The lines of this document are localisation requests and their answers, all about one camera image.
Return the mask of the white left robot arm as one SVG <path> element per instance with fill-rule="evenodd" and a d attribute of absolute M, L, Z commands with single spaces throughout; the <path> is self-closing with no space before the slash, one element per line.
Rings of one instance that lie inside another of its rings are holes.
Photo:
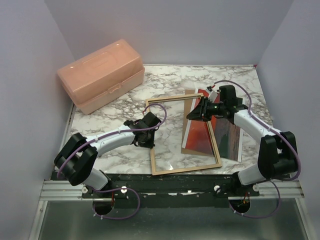
<path fill-rule="evenodd" d="M 107 197 L 111 191 L 109 178 L 94 168 L 96 159 L 122 146 L 153 148 L 155 131 L 162 124 L 162 120 L 148 112 L 142 119 L 126 120 L 120 127 L 106 133 L 91 136 L 75 133 L 54 159 L 58 168 L 56 177 L 64 177 L 72 186 L 83 184 L 99 197 Z"/>

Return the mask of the wooden picture frame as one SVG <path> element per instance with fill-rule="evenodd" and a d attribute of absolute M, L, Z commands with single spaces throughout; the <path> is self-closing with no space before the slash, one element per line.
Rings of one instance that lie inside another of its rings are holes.
<path fill-rule="evenodd" d="M 202 93 L 193 93 L 193 94 L 185 94 L 185 95 L 176 95 L 176 96 L 166 96 L 166 97 L 158 97 L 158 98 L 149 98 L 145 100 L 146 111 L 149 112 L 148 108 L 151 104 L 158 104 L 164 102 L 176 102 L 176 101 L 185 101 L 189 99 L 201 99 L 204 95 Z M 153 176 L 160 176 L 160 175 L 168 175 L 168 174 L 179 174 L 179 173 L 188 173 L 194 171 L 201 171 L 201 170 L 209 170 L 209 169 L 216 169 L 222 167 L 222 161 L 220 158 L 220 153 L 218 150 L 217 141 L 215 139 L 214 131 L 211 126 L 211 122 L 206 122 L 208 133 L 210 136 L 210 143 L 213 149 L 215 164 L 209 164 L 204 166 L 193 166 L 187 168 L 177 168 L 172 170 L 156 170 L 156 156 L 155 156 L 155 149 L 152 148 L 150 150 L 150 162 L 151 162 L 151 173 Z"/>

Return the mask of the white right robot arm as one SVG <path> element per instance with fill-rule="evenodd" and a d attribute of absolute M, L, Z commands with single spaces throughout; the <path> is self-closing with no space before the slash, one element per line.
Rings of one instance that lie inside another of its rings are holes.
<path fill-rule="evenodd" d="M 251 107 L 238 97 L 233 85 L 222 85 L 218 91 L 213 86 L 206 88 L 207 96 L 186 116 L 191 121 L 209 122 L 223 118 L 238 126 L 259 144 L 257 163 L 235 172 L 230 181 L 230 191 L 241 196 L 248 186 L 272 179 L 286 180 L 285 175 L 299 173 L 299 161 L 295 135 L 272 128 L 255 114 Z"/>

